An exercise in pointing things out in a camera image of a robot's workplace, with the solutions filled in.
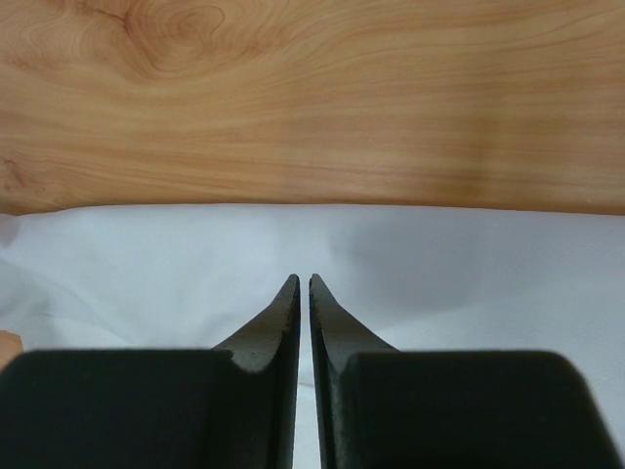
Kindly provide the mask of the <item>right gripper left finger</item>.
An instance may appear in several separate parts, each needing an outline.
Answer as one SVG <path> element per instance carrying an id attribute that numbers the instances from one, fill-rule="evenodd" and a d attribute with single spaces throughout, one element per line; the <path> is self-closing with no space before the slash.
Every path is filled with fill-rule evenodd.
<path id="1" fill-rule="evenodd" d="M 5 468 L 289 468 L 300 282 L 210 349 L 34 351 L 1 374 Z"/>

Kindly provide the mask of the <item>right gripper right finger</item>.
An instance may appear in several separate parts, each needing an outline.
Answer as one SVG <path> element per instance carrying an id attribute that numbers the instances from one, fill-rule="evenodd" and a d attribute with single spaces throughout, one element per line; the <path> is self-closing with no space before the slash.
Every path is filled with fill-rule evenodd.
<path id="1" fill-rule="evenodd" d="M 620 468 L 583 376 L 546 351 L 400 351 L 309 282 L 325 468 Z"/>

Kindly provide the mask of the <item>white t-shirt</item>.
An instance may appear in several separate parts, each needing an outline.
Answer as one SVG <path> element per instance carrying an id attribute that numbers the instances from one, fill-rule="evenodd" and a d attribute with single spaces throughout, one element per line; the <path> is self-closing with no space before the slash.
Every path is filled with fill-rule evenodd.
<path id="1" fill-rule="evenodd" d="M 1 374 L 59 350 L 210 349 L 300 282 L 293 464 L 320 460 L 309 282 L 400 351 L 546 351 L 624 464 L 624 221 L 348 206 L 100 207 L 1 218 Z"/>

